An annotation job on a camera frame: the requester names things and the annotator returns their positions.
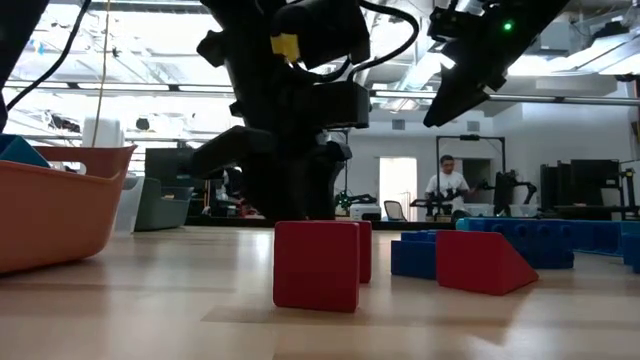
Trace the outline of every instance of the mechanical arm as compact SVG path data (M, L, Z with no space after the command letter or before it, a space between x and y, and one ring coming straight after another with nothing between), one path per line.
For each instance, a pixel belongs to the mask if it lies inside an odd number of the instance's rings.
M351 151L324 141L332 128L366 128L368 91L354 81L358 71L406 51L418 22L400 10L364 0L201 0L221 25L198 53L212 66L226 66L237 99L230 110L244 119L194 154L191 175L213 176L236 163L244 197L273 220L333 219L334 183ZM425 119L440 126L497 90L503 74L568 0L484 0L481 16L436 8L429 35L445 43L455 61L443 69L442 86ZM48 0L0 2L0 90L29 41ZM369 60L369 32L361 8L403 19L413 35L391 53ZM510 34L503 34L510 24ZM307 71L345 58L330 74ZM350 69L346 80L338 81ZM7 111L0 96L0 132Z

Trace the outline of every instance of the person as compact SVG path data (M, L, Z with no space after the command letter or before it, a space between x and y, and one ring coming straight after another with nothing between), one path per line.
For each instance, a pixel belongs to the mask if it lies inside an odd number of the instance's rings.
M437 187L438 178L436 178L436 175L433 175L427 185L427 199L431 197L430 194L434 194L436 192ZM451 204L453 212L456 210L464 211L464 196L469 194L471 189L469 188L467 181L464 179L464 176L455 171L455 160L453 159L453 156L443 155L440 158L440 194L442 194L443 197L446 197L449 192L455 193L456 191L459 192L461 196L458 196L451 201L446 201L444 204Z

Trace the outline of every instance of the wooden table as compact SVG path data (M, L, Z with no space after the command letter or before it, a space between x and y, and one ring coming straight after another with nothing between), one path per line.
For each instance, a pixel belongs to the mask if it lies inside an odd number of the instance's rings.
M617 258L505 297L392 277L375 235L354 315L276 309L272 232L187 228L0 278L1 360L637 360L640 276Z

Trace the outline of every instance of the red block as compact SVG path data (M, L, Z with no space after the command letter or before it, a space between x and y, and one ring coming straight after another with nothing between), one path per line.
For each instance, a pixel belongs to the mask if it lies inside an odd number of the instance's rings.
M373 229L370 221L356 221L360 225L360 283L371 282L371 242Z
M358 307L360 226L342 222L276 224L273 303L354 312Z
M436 277L440 286L505 295L538 280L538 273L502 234L438 231Z

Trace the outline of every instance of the green light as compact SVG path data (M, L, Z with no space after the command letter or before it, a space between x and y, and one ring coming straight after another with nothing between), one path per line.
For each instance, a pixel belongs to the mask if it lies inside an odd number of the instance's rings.
M504 31L513 30L513 23L511 21L504 23L504 25L502 25L502 30Z

